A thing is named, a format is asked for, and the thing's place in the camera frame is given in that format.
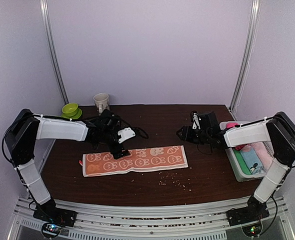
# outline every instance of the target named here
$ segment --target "dark wooden table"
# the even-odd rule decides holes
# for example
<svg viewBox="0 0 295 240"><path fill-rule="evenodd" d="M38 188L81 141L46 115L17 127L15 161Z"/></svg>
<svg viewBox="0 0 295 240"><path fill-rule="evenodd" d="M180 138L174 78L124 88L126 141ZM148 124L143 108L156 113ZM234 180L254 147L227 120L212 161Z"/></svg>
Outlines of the dark wooden table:
<svg viewBox="0 0 295 240"><path fill-rule="evenodd" d="M83 117L96 114L94 106L83 106ZM47 159L42 178L50 194L59 200L111 206L171 206L208 203L251 195L259 180L237 182L223 149L205 155L192 143L183 142L176 131L191 125L190 112L215 111L219 122L232 121L224 105L116 105L111 111L134 127L141 127L149 139L136 137L124 143L127 149L184 145L188 168L109 176L83 177L79 160L83 154L107 152L100 145L57 140ZM209 152L209 146L200 146Z"/></svg>

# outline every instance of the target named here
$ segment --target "vertical metal rail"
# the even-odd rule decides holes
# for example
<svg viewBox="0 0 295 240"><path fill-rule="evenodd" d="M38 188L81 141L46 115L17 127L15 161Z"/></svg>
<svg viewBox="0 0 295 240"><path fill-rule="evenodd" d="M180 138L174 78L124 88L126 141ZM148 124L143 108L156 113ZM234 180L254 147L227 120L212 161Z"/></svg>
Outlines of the vertical metal rail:
<svg viewBox="0 0 295 240"><path fill-rule="evenodd" d="M47 43L50 50L51 55L51 61L54 69L55 78L58 84L59 92L61 94L61 97L63 98L64 104L69 103L67 91L64 87L64 83L62 80L62 75L59 67L59 62L56 54L56 50L54 47L54 41L53 41L53 35L51 30L51 24L50 24L50 17L49 17L49 10L48 10L48 1L47 0L40 0L41 5L41 13L44 21L46 36L47 36Z"/></svg>
<svg viewBox="0 0 295 240"><path fill-rule="evenodd" d="M243 60L242 60L239 74L238 74L238 78L237 78L234 94L232 97L232 101L231 101L231 104L229 107L229 109L232 113L235 113L235 111L236 111L238 100L241 97L241 94L243 91L243 85L244 85L246 77L247 77L247 66L248 66L250 55L251 55L251 52L252 52L252 49L254 46L256 29L257 29L257 25L258 25L260 1L261 0L253 0L252 1L252 11L251 11L251 17L249 20L247 39L246 39L245 50L244 50L244 54L243 54Z"/></svg>

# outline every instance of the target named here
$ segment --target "patterned towel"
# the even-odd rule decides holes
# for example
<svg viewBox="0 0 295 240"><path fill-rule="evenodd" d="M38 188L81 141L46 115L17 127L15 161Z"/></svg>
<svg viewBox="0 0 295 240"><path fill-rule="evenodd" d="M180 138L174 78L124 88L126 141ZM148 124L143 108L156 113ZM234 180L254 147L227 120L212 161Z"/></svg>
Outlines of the patterned towel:
<svg viewBox="0 0 295 240"><path fill-rule="evenodd" d="M183 146L129 150L130 156L115 160L109 152L83 155L83 176L95 177L128 172L155 172L188 167Z"/></svg>

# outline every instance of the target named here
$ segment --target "green bowl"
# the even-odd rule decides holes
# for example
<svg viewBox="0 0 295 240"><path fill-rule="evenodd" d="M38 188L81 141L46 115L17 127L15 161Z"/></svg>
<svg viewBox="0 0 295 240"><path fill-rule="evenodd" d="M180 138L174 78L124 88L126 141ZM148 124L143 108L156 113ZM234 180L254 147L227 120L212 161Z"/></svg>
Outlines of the green bowl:
<svg viewBox="0 0 295 240"><path fill-rule="evenodd" d="M78 113L79 105L77 103L68 103L62 107L62 113L67 117L72 117Z"/></svg>

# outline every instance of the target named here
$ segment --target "mug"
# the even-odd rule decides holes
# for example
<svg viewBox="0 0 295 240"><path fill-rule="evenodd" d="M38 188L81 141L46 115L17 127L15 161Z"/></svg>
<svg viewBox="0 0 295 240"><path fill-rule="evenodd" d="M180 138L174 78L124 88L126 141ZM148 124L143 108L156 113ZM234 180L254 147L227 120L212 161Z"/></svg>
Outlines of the mug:
<svg viewBox="0 0 295 240"><path fill-rule="evenodd" d="M96 94L93 97L93 100L99 115L104 111L104 109L110 110L109 95L107 93Z"/></svg>

